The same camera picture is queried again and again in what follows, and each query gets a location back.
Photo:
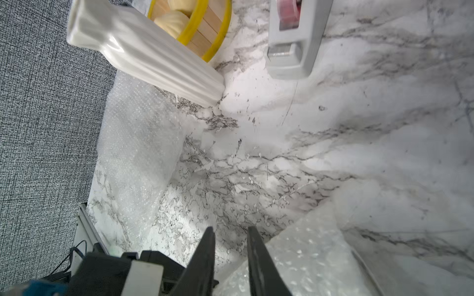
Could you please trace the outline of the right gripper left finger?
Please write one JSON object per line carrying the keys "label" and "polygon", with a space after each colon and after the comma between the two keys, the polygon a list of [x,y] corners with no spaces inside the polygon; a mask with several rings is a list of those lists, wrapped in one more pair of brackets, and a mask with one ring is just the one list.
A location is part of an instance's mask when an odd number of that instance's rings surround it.
{"label": "right gripper left finger", "polygon": [[188,266],[171,291],[172,296],[211,296],[214,288],[216,236],[206,228]]}

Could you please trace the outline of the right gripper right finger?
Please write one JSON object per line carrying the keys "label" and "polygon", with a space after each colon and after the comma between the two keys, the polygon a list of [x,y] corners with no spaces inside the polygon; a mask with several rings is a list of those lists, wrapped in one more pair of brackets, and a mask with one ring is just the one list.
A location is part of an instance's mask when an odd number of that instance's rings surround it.
{"label": "right gripper right finger", "polygon": [[255,226],[248,228],[247,243],[251,295],[291,296]]}

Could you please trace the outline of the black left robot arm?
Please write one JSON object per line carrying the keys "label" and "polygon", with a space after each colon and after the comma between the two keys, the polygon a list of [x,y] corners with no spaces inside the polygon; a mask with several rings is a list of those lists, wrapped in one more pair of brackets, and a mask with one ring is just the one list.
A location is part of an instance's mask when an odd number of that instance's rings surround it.
{"label": "black left robot arm", "polygon": [[185,270],[154,250],[121,257],[91,252],[75,274],[61,271],[44,280],[65,285],[67,296],[169,296]]}

